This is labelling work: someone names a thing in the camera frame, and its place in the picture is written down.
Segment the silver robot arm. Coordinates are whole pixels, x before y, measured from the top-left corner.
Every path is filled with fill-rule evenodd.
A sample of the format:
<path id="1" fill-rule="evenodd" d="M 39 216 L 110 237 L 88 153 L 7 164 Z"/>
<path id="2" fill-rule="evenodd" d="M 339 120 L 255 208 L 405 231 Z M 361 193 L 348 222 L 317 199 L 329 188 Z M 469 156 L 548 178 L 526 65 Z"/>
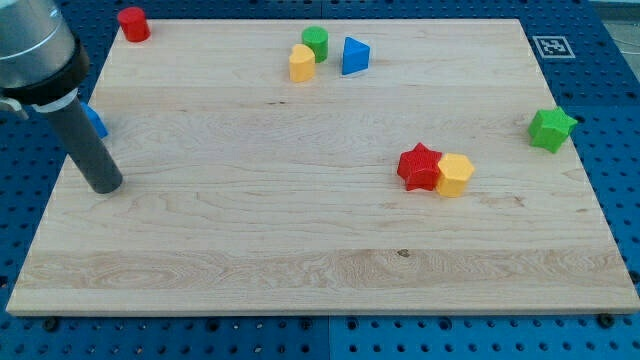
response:
<path id="1" fill-rule="evenodd" d="M 27 118 L 69 105 L 89 57 L 53 0 L 1 0 L 1 109 Z"/>

